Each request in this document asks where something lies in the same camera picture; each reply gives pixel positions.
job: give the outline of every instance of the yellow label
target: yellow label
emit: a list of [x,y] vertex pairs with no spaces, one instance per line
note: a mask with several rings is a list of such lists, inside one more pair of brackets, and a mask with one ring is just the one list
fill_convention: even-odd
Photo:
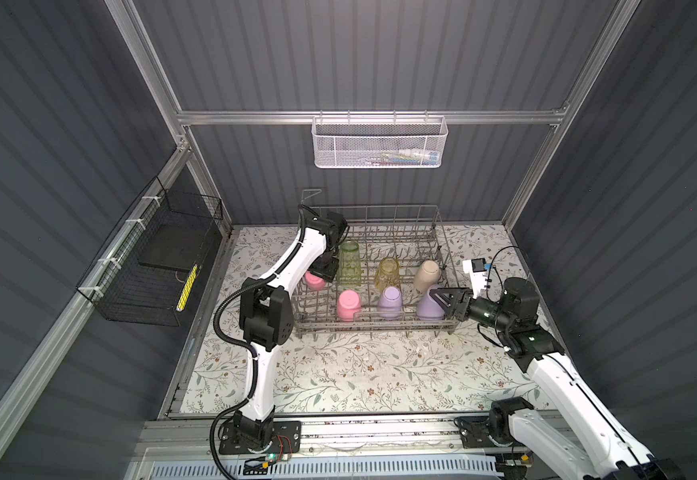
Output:
[[191,287],[194,285],[194,280],[196,280],[196,265],[194,265],[194,267],[191,269],[189,278],[186,279],[186,285],[183,286],[183,292],[180,294],[180,300],[178,300],[177,308],[179,312],[183,312],[183,309],[186,308],[186,302],[189,301],[189,293],[191,293]]

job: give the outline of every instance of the item in basket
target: item in basket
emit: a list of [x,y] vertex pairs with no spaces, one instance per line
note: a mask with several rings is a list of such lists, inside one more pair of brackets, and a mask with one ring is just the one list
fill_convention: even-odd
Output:
[[351,322],[354,320],[354,314],[362,310],[362,299],[353,290],[345,290],[338,297],[338,305],[335,310],[339,319]]
[[439,265],[433,260],[426,260],[415,272],[415,278],[412,280],[412,285],[418,292],[425,292],[431,285],[434,285],[439,280]]
[[421,320],[442,320],[445,318],[445,311],[442,310],[442,307],[439,306],[436,300],[431,298],[431,295],[429,295],[429,292],[434,288],[441,287],[437,284],[431,285],[426,289],[426,293],[418,302],[416,313],[418,314],[418,318]]
[[386,320],[398,320],[401,316],[401,291],[395,286],[387,286],[378,298],[378,312]]
[[319,292],[321,289],[324,288],[324,285],[327,284],[327,282],[323,278],[319,278],[318,276],[311,274],[310,272],[306,272],[303,276],[303,279],[305,280],[305,284],[308,287],[308,289],[312,292]]
[[359,244],[352,241],[343,242],[338,261],[338,285],[361,286],[362,261],[359,258]]
[[386,256],[375,272],[375,288],[382,292],[387,286],[400,286],[399,262],[393,256]]

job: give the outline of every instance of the wire dish rack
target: wire dish rack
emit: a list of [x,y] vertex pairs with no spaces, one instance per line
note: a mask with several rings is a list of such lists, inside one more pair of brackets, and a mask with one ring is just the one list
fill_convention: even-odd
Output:
[[[292,295],[295,311],[295,333],[382,332],[434,330],[453,332],[455,319],[422,320],[416,315],[421,294],[415,291],[412,280],[420,264],[433,260],[439,264],[439,285],[457,286],[455,264],[441,225],[439,208],[435,205],[365,205],[313,206],[318,214],[334,211],[348,221],[350,230],[346,240],[359,243],[362,261],[362,285],[352,290],[362,298],[362,311],[354,320],[337,317],[335,306],[338,295],[346,290],[337,283],[318,292],[309,291],[305,281],[296,286]],[[380,296],[374,279],[381,259],[394,256],[399,261],[403,305],[397,320],[386,320],[376,305]]]

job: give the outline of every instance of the corrugated wall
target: corrugated wall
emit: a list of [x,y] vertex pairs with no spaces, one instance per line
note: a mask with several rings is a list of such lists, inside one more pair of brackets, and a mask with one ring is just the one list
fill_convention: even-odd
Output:
[[[103,2],[0,2],[0,398],[173,149]],[[92,319],[8,450],[4,464],[17,467],[0,467],[0,478],[89,478],[125,465],[121,438],[156,414],[178,337]],[[93,423],[110,431],[92,438]],[[65,475],[53,470],[62,457],[100,467]]]
[[697,479],[697,2],[643,2],[514,234],[577,366]]
[[557,108],[613,4],[136,1],[184,110]]
[[[536,110],[562,106],[614,2],[136,5],[184,110]],[[234,223],[263,224],[296,221],[301,187],[500,220],[547,128],[451,126],[441,168],[359,172],[315,169],[307,128],[195,131]]]
[[324,189],[314,204],[436,204],[445,220],[500,220],[548,129],[454,125],[440,168],[400,171],[316,168],[309,127],[192,127],[235,224],[296,223],[309,187]]

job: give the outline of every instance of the white vent grille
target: white vent grille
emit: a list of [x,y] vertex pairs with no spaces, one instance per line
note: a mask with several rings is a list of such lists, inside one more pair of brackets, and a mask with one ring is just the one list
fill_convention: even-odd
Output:
[[[268,469],[266,475],[240,475],[242,460],[222,461],[235,478],[356,478],[357,475],[470,475],[470,479],[503,477],[488,456],[443,454],[420,456],[362,456],[294,458]],[[212,461],[155,462],[151,480],[223,480]]]
[[350,117],[325,123],[315,117],[311,131],[319,168],[437,168],[448,133],[442,117],[417,123]]

